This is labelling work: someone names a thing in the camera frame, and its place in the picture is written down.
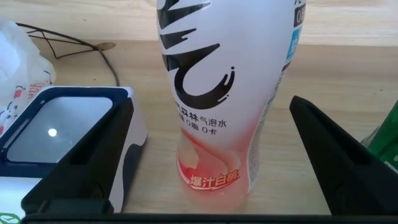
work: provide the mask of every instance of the wooden desk surface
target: wooden desk surface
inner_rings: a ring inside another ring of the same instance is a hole
[[[98,52],[53,60],[57,85],[114,85]],[[56,44],[57,53],[78,50]],[[125,212],[192,213],[177,179],[178,116],[157,42],[116,42],[106,51],[121,83],[141,100],[149,138]],[[261,171],[243,213],[329,214],[289,112],[294,95],[315,103],[356,139],[367,136],[398,99],[398,47],[299,45],[261,137]]]
[[[155,7],[156,0],[1,0],[0,15],[80,39],[157,40]],[[397,0],[307,0],[300,43],[398,46],[397,11]]]

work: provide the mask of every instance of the bottle logo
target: bottle logo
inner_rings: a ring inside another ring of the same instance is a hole
[[[1,224],[18,224],[21,222],[21,219],[12,213],[0,213],[0,223]]]
[[[189,16],[190,14],[211,5],[211,2],[204,2],[194,6],[170,10],[170,8],[179,1],[180,0],[165,0],[163,8],[157,11],[159,26],[161,29],[164,29],[179,19]],[[194,31],[196,31],[196,29],[183,30],[170,34],[160,34],[160,40],[162,41],[165,49],[169,49],[179,43],[186,41],[188,37],[184,36]],[[217,84],[214,89],[207,93],[197,96],[190,95],[183,87],[184,78],[190,69],[219,47],[220,44],[213,44],[190,52],[163,55],[163,61],[167,71],[171,71],[176,68],[178,69],[174,78],[174,87],[178,98],[187,106],[198,110],[210,109],[224,102],[227,97],[229,97],[228,92],[232,88],[235,79],[234,67],[231,67],[231,73],[229,75],[224,75],[219,84]]]

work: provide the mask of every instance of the scale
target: scale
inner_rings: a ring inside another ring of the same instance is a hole
[[[130,102],[123,117],[123,128],[116,128],[110,141],[97,136],[98,142],[107,142],[107,148],[117,157],[105,157],[115,167],[107,179],[107,198],[114,211],[120,212],[125,195],[134,177],[135,165],[141,156],[147,138],[144,116],[131,88],[126,87],[70,87],[51,86],[43,89],[0,138],[0,223],[1,217],[22,218],[25,211],[21,200],[51,171],[71,149],[81,146],[80,140],[112,108]],[[99,128],[107,132],[109,127]],[[89,159],[94,150],[85,147],[76,163]],[[83,177],[80,173],[75,178]]]

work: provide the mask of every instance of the blue label patch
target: blue label patch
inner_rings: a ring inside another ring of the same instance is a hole
[[[293,31],[292,41],[290,42],[289,52],[287,53],[286,57],[286,63],[290,62],[294,56],[297,44],[299,43],[300,34],[301,34],[301,27]]]

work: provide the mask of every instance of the glass surface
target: glass surface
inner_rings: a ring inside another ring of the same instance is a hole
[[[108,98],[60,97],[49,101],[10,146],[13,162],[58,162],[112,107]]]

